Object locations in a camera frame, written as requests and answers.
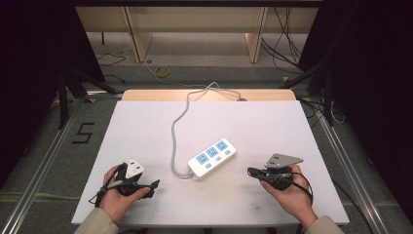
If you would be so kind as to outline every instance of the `floor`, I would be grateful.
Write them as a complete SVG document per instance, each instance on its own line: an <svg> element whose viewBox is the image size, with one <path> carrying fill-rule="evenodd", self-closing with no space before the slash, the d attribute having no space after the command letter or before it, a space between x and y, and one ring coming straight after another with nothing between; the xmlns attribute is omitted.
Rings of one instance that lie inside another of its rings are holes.
<svg viewBox="0 0 413 234"><path fill-rule="evenodd" d="M188 33L157 33L154 35L145 62L136 63L128 34L105 33L105 44L101 44L100 33L89 33L94 52L99 58L106 83L116 89L133 88L170 88L156 80L149 68L169 67L174 82L217 81L231 86L226 79L238 79L236 86L269 87L269 83L282 84L283 78L293 79L296 74L278 70L274 75L273 58L261 48L257 63L250 63L247 48L241 34L188 34ZM279 38L276 34L264 35L272 46ZM306 35L293 35L294 43L302 50ZM289 59L293 59L286 40L282 40L278 50ZM284 70L297 71L287 62L277 61L276 65ZM250 77L270 77L272 80ZM309 81L293 88L299 96L306 94ZM66 132L57 129L58 104L52 104L50 112L39 129L37 137L27 149L15 167L9 180L0 191L0 223L7 223L8 218L16 212L16 207L22 202L22 196L33 185L32 179L42 175L32 201L26 210L19 215L17 233L73 233L76 226L71 224L71 217L76 210L83 186L86 183L90 169L94 164L110 116L116 101L120 96L109 97L90 84L85 84L91 95L88 101L69 99L72 121L67 125ZM362 149L357 135L353 132L351 123L342 121L343 115L336 114L334 127L325 124L322 116L314 109L303 104L303 110L309 116L315 139L331 177L348 191L356 200L367 221L373 226L375 233L413 233L413 227L407 220L386 184L368 163L368 156ZM77 131L82 123L93 122L84 126L84 131L93 132L88 144L73 144L73 141L84 139ZM368 233L366 222L357 212L355 205L346 194L337 188L343 206L349 214L351 223L342 227L346 233ZM212 233L267 233L265 228L216 228ZM295 227L277 227L277 233L294 233ZM204 233L201 228L149 229L148 233Z"/></svg>

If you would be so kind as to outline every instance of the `blue outlet label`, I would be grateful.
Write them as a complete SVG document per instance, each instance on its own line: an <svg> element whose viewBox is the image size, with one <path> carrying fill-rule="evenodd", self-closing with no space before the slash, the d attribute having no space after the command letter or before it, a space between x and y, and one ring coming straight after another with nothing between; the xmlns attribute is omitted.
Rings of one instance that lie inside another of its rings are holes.
<svg viewBox="0 0 413 234"><path fill-rule="evenodd" d="M208 157L205 155L205 153L202 153L200 155L197 156L197 160L198 162L202 165L204 164L206 161L208 161Z"/></svg>
<svg viewBox="0 0 413 234"><path fill-rule="evenodd" d="M224 149L228 148L228 145L224 142L224 140L221 140L221 141L217 142L217 143L215 144L215 146L216 146L219 150L221 150L221 151L223 151Z"/></svg>
<svg viewBox="0 0 413 234"><path fill-rule="evenodd" d="M218 151L216 150L215 147L211 147L209 150L206 151L206 153L213 158L213 156L218 154Z"/></svg>

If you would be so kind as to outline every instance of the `power strip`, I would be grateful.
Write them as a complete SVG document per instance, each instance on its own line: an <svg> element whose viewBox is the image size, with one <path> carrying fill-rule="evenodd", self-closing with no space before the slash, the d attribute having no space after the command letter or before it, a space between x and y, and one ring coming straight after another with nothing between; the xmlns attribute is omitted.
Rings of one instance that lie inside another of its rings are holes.
<svg viewBox="0 0 413 234"><path fill-rule="evenodd" d="M203 152L188 161L188 166L194 172L194 180L201 180L222 164L230 160L237 149L226 138L208 147Z"/></svg>

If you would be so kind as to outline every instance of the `white table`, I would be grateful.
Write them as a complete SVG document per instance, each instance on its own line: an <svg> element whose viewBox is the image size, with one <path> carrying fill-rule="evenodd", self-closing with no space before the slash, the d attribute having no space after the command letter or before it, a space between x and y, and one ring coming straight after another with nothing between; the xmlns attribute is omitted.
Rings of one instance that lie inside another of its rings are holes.
<svg viewBox="0 0 413 234"><path fill-rule="evenodd" d="M346 224L343 209L299 101L193 101L175 126L175 165L226 137L238 150L235 158L201 181L180 179L170 168L170 125L184 101L119 101L72 223L80 224L94 205L88 202L103 175L130 158L146 171L139 182L160 179L151 199L136 202L120 225L141 227L243 227L297 223L249 177L246 168L264 168L273 153L300 157L313 186L314 209Z"/></svg>

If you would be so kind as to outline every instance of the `sleeve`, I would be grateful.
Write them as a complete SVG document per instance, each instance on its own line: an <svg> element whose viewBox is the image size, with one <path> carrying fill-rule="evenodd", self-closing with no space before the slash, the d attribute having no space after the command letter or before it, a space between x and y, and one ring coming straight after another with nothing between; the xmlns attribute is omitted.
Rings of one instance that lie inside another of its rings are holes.
<svg viewBox="0 0 413 234"><path fill-rule="evenodd" d="M306 234L344 234L329 216L322 216L307 229Z"/></svg>
<svg viewBox="0 0 413 234"><path fill-rule="evenodd" d="M101 208L94 208L78 227L75 234L115 234L118 232L119 227L112 221L109 214Z"/></svg>

